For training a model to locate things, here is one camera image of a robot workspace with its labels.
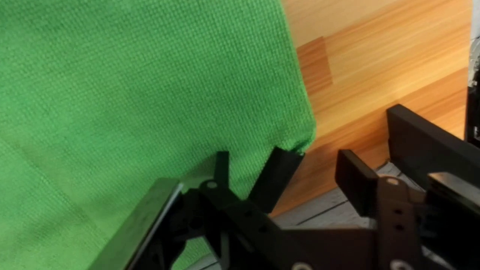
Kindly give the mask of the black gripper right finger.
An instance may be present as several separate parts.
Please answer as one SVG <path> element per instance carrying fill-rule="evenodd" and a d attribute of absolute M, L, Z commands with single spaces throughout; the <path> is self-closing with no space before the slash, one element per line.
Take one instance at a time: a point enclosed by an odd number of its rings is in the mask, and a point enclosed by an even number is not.
<path fill-rule="evenodd" d="M 480 149 L 403 106 L 386 110 L 388 152 L 401 178 L 380 178 L 340 151 L 334 181 L 376 221 L 377 266 L 421 270 L 428 250 L 455 270 L 480 270 Z"/>

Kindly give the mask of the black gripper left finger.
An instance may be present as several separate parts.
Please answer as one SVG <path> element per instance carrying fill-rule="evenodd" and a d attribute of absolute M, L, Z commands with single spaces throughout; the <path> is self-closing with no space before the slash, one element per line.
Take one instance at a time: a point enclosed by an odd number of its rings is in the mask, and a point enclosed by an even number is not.
<path fill-rule="evenodd" d="M 299 163 L 298 154 L 275 148 L 244 200 L 229 190 L 226 152 L 196 188 L 155 182 L 88 270 L 170 270 L 193 239 L 206 242 L 223 270 L 292 270 L 302 253 L 268 214 Z"/>

